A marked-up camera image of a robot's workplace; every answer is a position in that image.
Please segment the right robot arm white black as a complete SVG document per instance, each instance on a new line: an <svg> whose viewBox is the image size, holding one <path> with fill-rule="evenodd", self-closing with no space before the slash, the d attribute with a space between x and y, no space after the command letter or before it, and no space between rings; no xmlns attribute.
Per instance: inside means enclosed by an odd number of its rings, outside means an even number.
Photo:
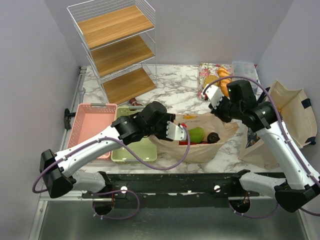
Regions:
<svg viewBox="0 0 320 240"><path fill-rule="evenodd" d="M241 196L256 192L274 198L287 212L300 210L320 194L320 174L309 164L290 136L272 99L259 103L251 84L254 80L237 77L227 84L228 96L208 84L202 95L210 102L211 114L229 123L240 120L263 140L280 165L285 178L273 178L242 170L230 183L230 191Z"/></svg>

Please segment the orange plastic grocery bag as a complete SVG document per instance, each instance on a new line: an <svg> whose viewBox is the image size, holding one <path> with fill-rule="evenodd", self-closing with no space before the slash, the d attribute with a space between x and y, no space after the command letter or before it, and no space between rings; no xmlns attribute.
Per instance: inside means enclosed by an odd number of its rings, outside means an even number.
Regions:
<svg viewBox="0 0 320 240"><path fill-rule="evenodd" d="M185 163L207 163L211 161L219 149L227 141L229 141L239 129L236 122L222 122L213 114L177 114L174 122L184 123L188 130L196 127L201 127L204 130L204 141L210 133L217 133L219 141L216 143L199 143L192 144L188 154L184 160ZM187 144L181 145L178 141L159 140L155 136L150 136L149 139L154 143L160 152L167 153L170 157L180 160L185 154Z"/></svg>

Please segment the orange baguette bread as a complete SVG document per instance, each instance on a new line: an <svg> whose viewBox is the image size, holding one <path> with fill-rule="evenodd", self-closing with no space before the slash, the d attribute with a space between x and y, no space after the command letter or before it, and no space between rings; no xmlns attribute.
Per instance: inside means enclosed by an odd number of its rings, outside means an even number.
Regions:
<svg viewBox="0 0 320 240"><path fill-rule="evenodd" d="M220 67L217 70L218 76L219 78L223 78L220 82L219 82L219 87L220 90L222 91L222 93L226 96L229 97L229 92L228 92L228 88L227 88L227 84L229 84L232 80L230 78L227 78L227 76L230 76L229 72L227 71L226 68L224 67Z"/></svg>

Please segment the green vegetable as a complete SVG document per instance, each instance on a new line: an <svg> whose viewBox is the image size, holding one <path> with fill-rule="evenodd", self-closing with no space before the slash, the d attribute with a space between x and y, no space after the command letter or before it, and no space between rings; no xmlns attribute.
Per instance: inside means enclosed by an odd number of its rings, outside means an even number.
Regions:
<svg viewBox="0 0 320 240"><path fill-rule="evenodd" d="M192 144L200 144L205 138L205 130L199 126L189 129L188 133Z"/></svg>

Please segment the red chili pepper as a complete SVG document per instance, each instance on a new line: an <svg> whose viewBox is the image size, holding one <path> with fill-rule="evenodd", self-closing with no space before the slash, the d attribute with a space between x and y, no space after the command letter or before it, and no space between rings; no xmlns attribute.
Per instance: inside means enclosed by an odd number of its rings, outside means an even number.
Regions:
<svg viewBox="0 0 320 240"><path fill-rule="evenodd" d="M187 141L179 141L178 143L180 146L187 146L188 145L188 142ZM201 141L201 142L191 142L190 145L204 145L204 144L208 144L208 142L206 141Z"/></svg>

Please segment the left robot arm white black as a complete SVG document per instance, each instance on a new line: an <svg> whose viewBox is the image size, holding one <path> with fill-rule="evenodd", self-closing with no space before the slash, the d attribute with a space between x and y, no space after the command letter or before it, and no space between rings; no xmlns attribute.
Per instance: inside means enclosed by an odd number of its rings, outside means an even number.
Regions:
<svg viewBox="0 0 320 240"><path fill-rule="evenodd" d="M72 189L107 197L111 185L102 173L80 175L79 169L108 152L151 135L166 141L185 139L185 131L174 123L175 118L175 114L168 113L161 103L153 101L140 112L120 116L100 133L78 145L56 153L45 150L40 157L39 171L46 191L52 199Z"/></svg>

